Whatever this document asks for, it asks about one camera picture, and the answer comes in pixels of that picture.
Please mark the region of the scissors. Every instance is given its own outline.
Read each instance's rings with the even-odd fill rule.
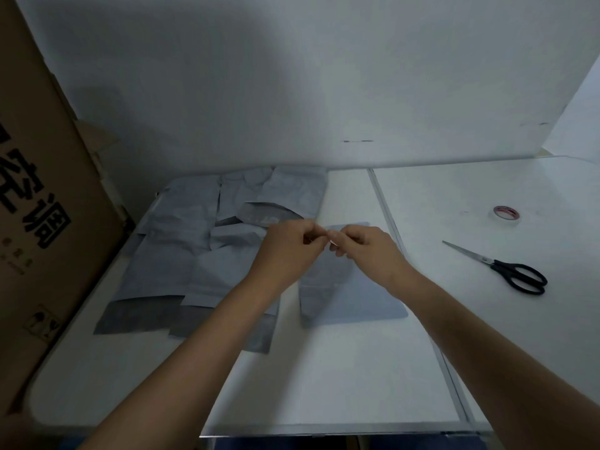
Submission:
[[[548,284],[548,279],[546,279],[542,273],[538,272],[536,269],[531,268],[528,265],[524,265],[521,263],[500,262],[499,260],[491,260],[491,258],[489,257],[485,257],[480,254],[475,254],[474,252],[471,252],[468,249],[461,248],[444,240],[442,240],[442,243],[446,243],[446,245],[448,245],[449,247],[454,248],[457,251],[460,251],[461,253],[466,254],[471,258],[474,258],[475,260],[479,260],[484,264],[488,264],[490,268],[493,271],[498,272],[512,288],[515,288],[518,291],[521,291],[522,293],[528,293],[530,295],[542,295],[544,292],[546,292],[544,286]],[[527,270],[533,273],[535,276],[538,277],[538,279],[533,278],[530,275],[526,275],[525,273],[521,273],[519,270],[517,270],[517,268]],[[518,279],[519,281],[528,284],[534,290],[526,289],[524,287],[519,286],[515,283],[514,279]]]

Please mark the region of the person's left arm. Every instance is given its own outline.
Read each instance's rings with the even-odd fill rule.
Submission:
[[[269,227],[245,279],[80,448],[193,448],[250,331],[327,242],[325,229],[308,219]]]

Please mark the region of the scissors blade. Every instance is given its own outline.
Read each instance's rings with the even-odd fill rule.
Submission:
[[[489,258],[489,257],[482,256],[481,254],[476,254],[473,251],[469,251],[468,249],[464,249],[464,248],[461,248],[460,246],[453,245],[452,243],[448,243],[447,241],[444,241],[444,240],[442,240],[442,243],[446,243],[446,245],[448,245],[449,247],[454,248],[454,249],[456,249],[457,251],[460,251],[463,254],[466,254],[470,258],[473,258],[475,260],[479,260],[480,262],[486,263],[488,265],[491,265],[491,264],[494,263],[494,261],[491,260],[491,258]]]

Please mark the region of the person's right hand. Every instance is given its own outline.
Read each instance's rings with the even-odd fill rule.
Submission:
[[[344,254],[354,260],[359,269],[392,295],[409,278],[420,277],[406,261],[392,237],[379,227],[350,225],[341,231],[328,230],[334,243],[329,246],[338,257]]]

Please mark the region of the person's right arm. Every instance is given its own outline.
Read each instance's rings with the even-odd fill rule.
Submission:
[[[401,300],[450,360],[507,450],[600,448],[600,407],[417,272],[378,227],[328,231]]]

